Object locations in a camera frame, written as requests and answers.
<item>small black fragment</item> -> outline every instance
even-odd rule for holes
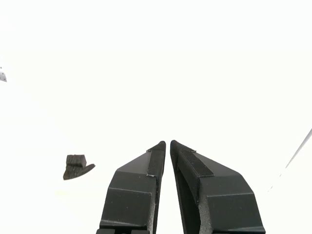
[[[63,179],[68,180],[82,176],[95,167],[94,164],[86,165],[87,161],[84,155],[68,155]]]

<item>white surface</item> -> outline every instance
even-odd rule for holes
[[[312,128],[311,3],[34,2],[0,3],[0,233],[95,233],[115,170],[172,139],[306,232],[311,154],[276,179]],[[96,167],[62,181],[68,154]],[[157,233],[182,233],[169,148]]]

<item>black rubber piece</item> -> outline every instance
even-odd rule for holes
[[[156,233],[165,152],[166,143],[161,141],[116,170],[107,190],[98,232]]]
[[[66,170],[63,175],[64,180],[77,178],[82,176],[93,168],[95,168],[94,164],[90,164],[88,166],[87,161],[84,155],[68,155],[66,159]]]
[[[265,234],[242,175],[175,140],[170,154],[184,234]]]

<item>white background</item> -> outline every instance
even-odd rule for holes
[[[311,142],[278,176],[312,128],[311,12],[0,0],[0,233],[95,233],[115,170],[161,140],[157,233],[183,233],[172,139],[240,172],[268,234],[306,232]],[[96,167],[63,181],[68,154]]]

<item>black metal tool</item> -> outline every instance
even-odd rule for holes
[[[155,234],[165,142],[119,168],[97,234]],[[177,141],[170,145],[184,234],[265,234],[245,179]]]
[[[115,172],[97,234],[155,234],[166,143]]]

